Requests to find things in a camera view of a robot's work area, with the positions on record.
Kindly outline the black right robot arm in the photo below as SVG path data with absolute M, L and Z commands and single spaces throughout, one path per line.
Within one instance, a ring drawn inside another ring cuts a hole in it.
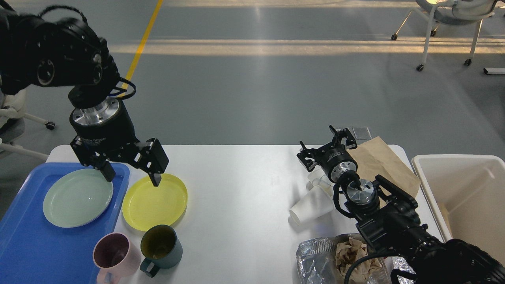
M 308 172 L 321 166 L 333 183 L 332 194 L 323 192 L 329 207 L 357 221 L 361 237 L 373 253 L 348 269 L 344 283 L 361 264 L 376 258 L 403 257 L 413 273 L 394 269 L 391 281 L 411 279 L 415 284 L 503 284 L 504 267 L 487 252 L 460 239 L 443 243 L 427 231 L 416 212 L 414 197 L 381 175 L 374 180 L 358 175 L 358 164 L 348 152 L 357 142 L 347 128 L 335 129 L 332 140 L 318 148 L 301 142 L 296 155 Z

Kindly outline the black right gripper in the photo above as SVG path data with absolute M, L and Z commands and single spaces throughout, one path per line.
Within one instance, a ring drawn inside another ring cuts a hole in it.
M 357 142 L 348 128 L 335 129 L 329 126 L 333 133 L 330 143 L 323 147 L 308 148 L 303 141 L 299 141 L 301 149 L 296 155 L 308 172 L 320 166 L 331 182 L 336 182 L 346 172 L 357 172 L 357 162 L 347 150 L 356 149 Z

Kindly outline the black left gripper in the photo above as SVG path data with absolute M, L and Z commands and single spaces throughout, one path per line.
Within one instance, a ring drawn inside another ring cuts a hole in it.
M 139 141 L 122 100 L 70 97 L 70 102 L 74 110 L 69 121 L 77 133 L 71 147 L 82 165 L 95 167 L 112 182 L 116 173 L 109 160 L 127 163 L 147 173 L 154 187 L 159 186 L 169 158 L 157 138 Z

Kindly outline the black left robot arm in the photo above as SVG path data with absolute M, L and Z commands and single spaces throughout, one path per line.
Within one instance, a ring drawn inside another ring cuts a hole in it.
M 69 121 L 76 136 L 70 145 L 81 165 L 112 181 L 111 162 L 126 163 L 159 186 L 169 158 L 158 139 L 136 137 L 124 101 L 137 87 L 121 77 L 107 41 L 80 10 L 52 5 L 20 14 L 1 1 L 1 92 L 16 95 L 30 85 L 72 87 Z

